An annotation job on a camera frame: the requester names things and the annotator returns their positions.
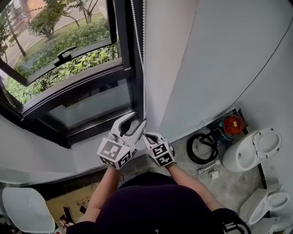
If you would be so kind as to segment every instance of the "white cube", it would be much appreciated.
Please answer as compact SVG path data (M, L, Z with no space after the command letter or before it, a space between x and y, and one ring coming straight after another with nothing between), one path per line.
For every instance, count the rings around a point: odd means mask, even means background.
M118 170L132 158L130 147L107 138L102 139L97 154L104 164Z
M166 166L175 161L167 141L152 148L147 154L159 167Z

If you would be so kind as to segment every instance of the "black wire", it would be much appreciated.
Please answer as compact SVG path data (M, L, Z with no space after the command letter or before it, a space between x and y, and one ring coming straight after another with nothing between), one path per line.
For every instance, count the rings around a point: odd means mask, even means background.
M252 81L252 82L246 87L246 89L245 89L245 90L240 94L240 96L235 100L235 102L237 102L238 99L239 99L239 98L244 94L244 92L249 88L249 86L251 86L251 84L252 84L252 83L255 81L255 79L259 76L259 74L263 71L263 69L265 68L265 66L267 65L267 63L271 60L271 58L273 57L273 55L275 54L275 52L276 52L277 49L279 48L279 45L281 44L282 40L284 39L284 37L286 36L287 32L289 31L289 28L290 28L290 26L291 26L291 24L292 24L292 21L293 21L293 17L291 18L291 21L290 21L290 24L289 24L287 30L285 31L283 37L281 38L280 42L278 43L276 49L275 49L274 52L271 54L270 58L267 60L267 62L266 62L265 65L262 67L262 69L260 70L260 72L259 72L259 73L256 75L256 77L253 79L253 81ZM229 106L229 107L227 108L227 110L230 109L230 108L235 104L235 102L233 102L232 105Z
M189 156L189 158L197 163L197 164L206 164L206 163L209 163L213 160L216 159L216 157L218 156L218 149L217 149L217 143L216 141L213 141L213 139L210 137L212 135L212 132L209 133L209 134L203 134L203 133L200 133L200 134L196 134L194 136L192 136L188 141L187 141L187 154ZM194 153L193 151L193 148L192 148L192 145L193 145L193 142L198 139L199 137L201 137L200 139L200 142L202 144L205 144L207 146L210 146L211 149L212 149L212 152L211 152L211 155L208 159L201 159L199 157L197 157L197 155Z

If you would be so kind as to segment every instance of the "cardboard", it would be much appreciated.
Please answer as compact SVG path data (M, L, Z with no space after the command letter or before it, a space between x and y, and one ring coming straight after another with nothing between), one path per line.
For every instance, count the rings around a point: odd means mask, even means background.
M88 206L92 193L95 191L97 186L98 183L94 183L46 201L47 207L58 227L62 227L60 217L65 215L63 207L68 207L74 223L78 222L78 220L83 216L83 214L79 211L81 205L84 205L85 207Z

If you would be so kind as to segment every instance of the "shirt sleeve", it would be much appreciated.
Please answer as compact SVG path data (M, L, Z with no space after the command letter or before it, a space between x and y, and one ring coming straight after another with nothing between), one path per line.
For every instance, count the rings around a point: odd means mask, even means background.
M249 227L236 212L221 208L214 210L212 214L221 223L225 234L251 234Z
M68 227L66 234L80 234L80 233L90 234L92 233L92 228L94 224L95 224L94 222L90 222L90 221L84 221L84 222L74 224Z

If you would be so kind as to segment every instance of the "black window handle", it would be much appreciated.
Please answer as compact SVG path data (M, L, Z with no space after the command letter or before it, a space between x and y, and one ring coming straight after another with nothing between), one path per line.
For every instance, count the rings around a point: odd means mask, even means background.
M65 53L68 52L68 51L71 51L73 49L76 49L76 46L71 46L71 47L61 51L59 54L57 54L57 59L54 60L54 65L59 66L61 64L64 64L64 63L70 61L71 60L71 54L70 53L65 54Z

